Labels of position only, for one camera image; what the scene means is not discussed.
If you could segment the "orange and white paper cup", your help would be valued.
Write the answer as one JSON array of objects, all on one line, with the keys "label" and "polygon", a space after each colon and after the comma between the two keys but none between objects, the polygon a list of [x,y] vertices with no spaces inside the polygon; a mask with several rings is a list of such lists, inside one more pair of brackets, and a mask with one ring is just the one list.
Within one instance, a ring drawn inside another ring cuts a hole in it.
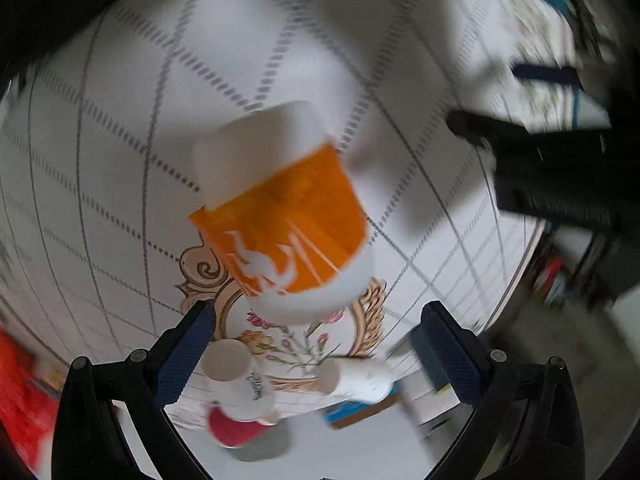
[{"label": "orange and white paper cup", "polygon": [[270,107],[202,136],[193,166],[204,205],[190,220],[261,318],[321,322],[366,288],[367,221],[310,103]]}]

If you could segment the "red ribbed paper cup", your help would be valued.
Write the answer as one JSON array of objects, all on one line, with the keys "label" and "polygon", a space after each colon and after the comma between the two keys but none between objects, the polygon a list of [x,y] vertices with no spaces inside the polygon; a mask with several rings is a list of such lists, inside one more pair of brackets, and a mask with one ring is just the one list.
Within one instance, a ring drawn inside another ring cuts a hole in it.
[{"label": "red ribbed paper cup", "polygon": [[215,405],[208,411],[207,427],[218,445],[223,448],[242,448],[260,437],[269,428],[276,426],[279,420],[279,411],[273,410],[257,420],[239,422],[229,418],[219,406]]}]

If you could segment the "tall white paper cup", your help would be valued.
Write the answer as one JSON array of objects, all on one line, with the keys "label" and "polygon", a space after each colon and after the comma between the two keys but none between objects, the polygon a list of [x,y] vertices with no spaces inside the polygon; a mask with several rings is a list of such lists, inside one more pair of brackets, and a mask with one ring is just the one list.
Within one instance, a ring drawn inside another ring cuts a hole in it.
[{"label": "tall white paper cup", "polygon": [[316,367],[319,392],[365,404],[383,401],[394,381],[385,362],[377,359],[327,358]]}]

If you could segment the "orange plastic bag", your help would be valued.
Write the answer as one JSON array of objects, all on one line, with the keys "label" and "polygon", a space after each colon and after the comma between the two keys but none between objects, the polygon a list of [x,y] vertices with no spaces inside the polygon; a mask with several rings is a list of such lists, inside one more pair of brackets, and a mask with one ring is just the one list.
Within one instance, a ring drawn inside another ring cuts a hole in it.
[{"label": "orange plastic bag", "polygon": [[1,431],[29,472],[55,426],[58,402],[35,381],[35,357],[1,331]]}]

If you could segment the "small white printed paper cup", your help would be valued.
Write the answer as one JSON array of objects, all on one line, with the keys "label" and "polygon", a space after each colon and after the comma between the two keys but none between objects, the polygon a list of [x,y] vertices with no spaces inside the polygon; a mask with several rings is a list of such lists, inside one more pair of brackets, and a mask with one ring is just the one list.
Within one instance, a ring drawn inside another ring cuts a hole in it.
[{"label": "small white printed paper cup", "polygon": [[232,420],[257,422],[274,411],[271,382],[241,341],[211,342],[204,352],[202,370],[213,385],[215,401]]}]

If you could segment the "white patterned tablecloth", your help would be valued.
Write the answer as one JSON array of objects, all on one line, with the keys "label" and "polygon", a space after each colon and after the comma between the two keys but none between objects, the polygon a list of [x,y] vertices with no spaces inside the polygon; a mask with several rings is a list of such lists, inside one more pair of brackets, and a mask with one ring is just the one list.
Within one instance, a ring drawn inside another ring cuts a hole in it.
[{"label": "white patterned tablecloth", "polygon": [[285,416],[439,300],[500,315],[541,234],[499,209],[462,107],[564,129],[561,0],[115,0],[1,102],[1,307],[58,362],[118,360],[213,300]]}]

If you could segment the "cardboard box blue green print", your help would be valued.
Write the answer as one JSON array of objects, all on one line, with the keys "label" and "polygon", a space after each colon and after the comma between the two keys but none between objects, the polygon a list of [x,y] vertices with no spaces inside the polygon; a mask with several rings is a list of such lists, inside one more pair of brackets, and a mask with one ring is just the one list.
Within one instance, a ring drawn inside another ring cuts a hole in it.
[{"label": "cardboard box blue green print", "polygon": [[390,393],[378,403],[367,404],[356,401],[344,401],[339,404],[328,406],[323,411],[323,417],[331,428],[340,430],[354,426],[358,424],[358,422],[362,422],[367,418],[387,410],[396,404],[398,400],[398,387],[393,385]]}]

